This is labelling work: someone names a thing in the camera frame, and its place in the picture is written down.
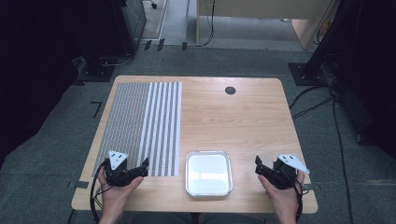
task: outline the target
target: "silver tray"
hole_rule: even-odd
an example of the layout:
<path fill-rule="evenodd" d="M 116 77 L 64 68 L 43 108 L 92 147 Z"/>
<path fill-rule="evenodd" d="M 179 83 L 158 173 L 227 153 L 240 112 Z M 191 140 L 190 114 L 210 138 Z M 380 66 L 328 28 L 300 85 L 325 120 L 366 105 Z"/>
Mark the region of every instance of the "silver tray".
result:
<path fill-rule="evenodd" d="M 230 159 L 223 151 L 193 151 L 186 159 L 186 190 L 193 197 L 226 196 L 233 188 Z"/>

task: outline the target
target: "finger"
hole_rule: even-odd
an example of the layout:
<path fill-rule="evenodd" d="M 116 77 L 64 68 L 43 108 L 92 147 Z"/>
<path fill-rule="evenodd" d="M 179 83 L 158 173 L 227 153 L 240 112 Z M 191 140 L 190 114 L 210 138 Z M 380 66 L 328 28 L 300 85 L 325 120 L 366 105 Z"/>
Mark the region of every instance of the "finger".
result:
<path fill-rule="evenodd" d="M 262 186 L 267 190 L 267 194 L 270 195 L 274 192 L 275 187 L 270 183 L 270 181 L 263 175 L 259 175 L 259 180 Z"/>
<path fill-rule="evenodd" d="M 134 191 L 135 189 L 137 189 L 137 187 L 139 187 L 139 185 L 143 182 L 144 178 L 142 176 L 138 176 L 137 178 L 135 178 L 129 185 L 128 185 L 128 189 L 131 191 Z"/>
<path fill-rule="evenodd" d="M 302 171 L 297 171 L 297 181 L 298 181 L 300 184 L 303 184 L 303 183 L 304 183 L 304 179 L 305 179 L 305 174 L 304 174 L 304 172 L 302 172 Z"/>
<path fill-rule="evenodd" d="M 271 195 L 267 192 L 267 190 L 265 191 L 265 194 L 268 196 L 269 199 L 271 199 Z"/>
<path fill-rule="evenodd" d="M 107 183 L 107 180 L 105 177 L 105 167 L 104 166 L 102 166 L 102 168 L 99 171 L 98 180 L 101 185 L 104 185 L 105 183 Z"/>

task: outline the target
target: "striped mat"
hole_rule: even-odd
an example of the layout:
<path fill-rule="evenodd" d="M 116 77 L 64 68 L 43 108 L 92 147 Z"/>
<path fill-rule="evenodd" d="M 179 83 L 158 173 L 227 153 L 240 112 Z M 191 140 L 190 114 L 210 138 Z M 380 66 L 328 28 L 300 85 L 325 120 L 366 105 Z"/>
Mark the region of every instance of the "striped mat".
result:
<path fill-rule="evenodd" d="M 148 158 L 148 175 L 178 175 L 181 89 L 181 82 L 120 83 L 92 176 L 109 150 L 128 154 L 128 169 Z"/>

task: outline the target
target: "black cable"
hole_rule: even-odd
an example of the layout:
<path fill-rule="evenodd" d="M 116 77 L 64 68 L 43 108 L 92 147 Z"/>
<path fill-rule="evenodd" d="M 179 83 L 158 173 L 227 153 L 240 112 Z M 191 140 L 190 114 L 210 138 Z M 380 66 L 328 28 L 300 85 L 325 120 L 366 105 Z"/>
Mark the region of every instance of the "black cable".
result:
<path fill-rule="evenodd" d="M 293 115 L 292 118 L 293 118 L 293 119 L 297 119 L 297 118 L 299 118 L 299 117 L 305 115 L 306 113 L 308 113 L 308 111 L 313 110 L 313 109 L 316 109 L 316 108 L 318 108 L 318 107 L 321 106 L 321 105 L 325 105 L 325 104 L 329 103 L 332 99 L 333 99 L 333 98 L 330 97 L 329 99 L 324 100 L 324 101 L 320 102 L 320 103 L 317 104 L 317 105 L 314 105 L 314 106 L 312 106 L 312 107 L 309 107 L 309 108 L 306 109 L 306 110 L 300 111 L 300 112 L 298 112 L 297 114 Z"/>
<path fill-rule="evenodd" d="M 70 221 L 72 220 L 73 214 L 75 213 L 75 209 L 72 210 L 72 212 L 70 213 L 69 219 L 67 220 L 67 224 L 70 224 Z"/>
<path fill-rule="evenodd" d="M 337 131 L 338 142 L 340 144 L 340 150 L 341 150 L 341 163 L 342 163 L 342 167 L 343 167 L 344 182 L 346 184 L 346 199 L 347 199 L 347 209 L 348 209 L 348 213 L 349 213 L 349 222 L 350 222 L 350 224 L 353 224 L 352 206 L 351 206 L 351 202 L 350 202 L 349 184 L 347 181 L 347 171 L 346 171 L 346 164 L 345 164 L 345 158 L 344 158 L 344 146 L 343 146 L 343 142 L 341 139 L 340 129 L 338 127 L 337 116 L 335 113 L 335 102 L 336 102 L 336 100 L 334 99 L 332 101 L 332 115 L 334 117 L 335 130 Z"/>
<path fill-rule="evenodd" d="M 305 192 L 303 192 L 303 195 L 309 193 L 309 189 L 306 189 Z"/>
<path fill-rule="evenodd" d="M 108 191 L 108 190 L 110 190 L 110 189 L 112 189 L 112 188 L 114 187 L 114 186 L 110 186 L 110 188 L 108 188 L 108 189 L 102 191 L 102 187 L 103 187 L 104 185 L 106 185 L 106 184 L 107 184 L 107 183 L 103 184 L 103 185 L 98 189 L 99 192 L 96 192 L 95 196 L 93 196 L 95 202 L 96 202 L 96 203 L 99 205 L 99 207 L 101 207 L 102 209 L 103 209 L 103 205 L 100 203 L 100 201 L 99 201 L 99 199 L 98 199 L 97 197 L 98 197 L 99 195 L 105 193 L 106 191 Z"/>
<path fill-rule="evenodd" d="M 324 87 L 324 86 L 315 86 L 315 87 L 311 87 L 311 88 L 308 88 L 308 89 L 303 90 L 302 92 L 300 92 L 300 93 L 296 96 L 296 98 L 294 99 L 293 103 L 291 103 L 291 105 L 289 106 L 289 109 L 291 109 L 291 108 L 297 103 L 297 100 L 298 100 L 302 95 L 306 94 L 306 93 L 309 92 L 309 91 L 312 91 L 312 90 L 315 90 L 315 89 L 321 88 L 321 87 Z"/>
<path fill-rule="evenodd" d="M 129 56 L 129 58 L 126 60 L 126 61 L 124 61 L 123 63 L 102 63 L 102 66 L 104 66 L 104 67 L 109 67 L 109 66 L 122 66 L 122 65 L 125 65 L 126 63 L 128 63 L 129 61 L 131 61 L 131 59 L 134 57 L 134 55 L 133 54 L 131 54 L 130 56 Z"/>
<path fill-rule="evenodd" d="M 99 216 L 96 212 L 96 208 L 95 208 L 95 202 L 94 202 L 94 198 L 93 198 L 93 190 L 95 189 L 95 184 L 96 184 L 96 179 L 99 176 L 99 171 L 100 169 L 105 166 L 108 163 L 108 160 L 104 160 L 98 167 L 98 169 L 96 170 L 95 176 L 93 177 L 93 181 L 92 181 L 92 186 L 91 186 L 91 193 L 90 193 L 90 206 L 91 206 L 91 212 L 93 215 L 93 219 L 96 223 L 99 223 Z"/>
<path fill-rule="evenodd" d="M 211 24 L 208 21 L 210 29 L 211 29 L 210 36 L 209 36 L 209 38 L 206 40 L 206 42 L 203 45 L 197 45 L 196 47 L 204 47 L 204 46 L 208 45 L 210 42 L 212 42 L 213 39 L 215 39 L 215 37 L 214 37 L 215 29 L 213 27 L 213 17 L 215 15 L 215 4 L 216 4 L 216 0 L 213 0 Z"/>

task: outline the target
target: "hand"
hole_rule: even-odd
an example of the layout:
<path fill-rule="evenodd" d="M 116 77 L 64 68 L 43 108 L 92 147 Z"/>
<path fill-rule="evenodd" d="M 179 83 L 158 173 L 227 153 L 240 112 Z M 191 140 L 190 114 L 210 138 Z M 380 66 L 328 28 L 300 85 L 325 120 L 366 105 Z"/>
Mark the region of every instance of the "hand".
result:
<path fill-rule="evenodd" d="M 125 187 L 111 187 L 106 182 L 105 168 L 99 171 L 99 183 L 102 186 L 103 211 L 99 223 L 118 223 L 122 217 L 125 204 L 131 193 L 142 183 L 143 177 L 139 176 Z"/>
<path fill-rule="evenodd" d="M 297 172 L 297 181 L 303 184 L 305 175 L 303 172 Z M 272 185 L 267 178 L 259 175 L 259 180 L 265 188 L 265 194 L 271 199 L 277 220 L 281 224 L 294 224 L 296 221 L 296 212 L 298 208 L 297 195 L 294 188 L 277 189 Z M 301 193 L 301 188 L 296 183 L 297 190 Z"/>

